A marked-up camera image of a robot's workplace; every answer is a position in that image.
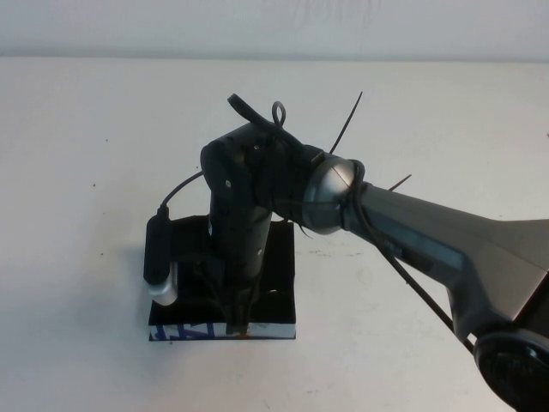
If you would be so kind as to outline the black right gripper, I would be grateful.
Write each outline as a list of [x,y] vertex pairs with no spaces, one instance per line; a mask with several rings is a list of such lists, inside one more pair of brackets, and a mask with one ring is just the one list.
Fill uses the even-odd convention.
[[212,208],[209,214],[214,255],[223,261],[216,293],[226,334],[247,335],[251,297],[262,275],[272,212],[264,208]]

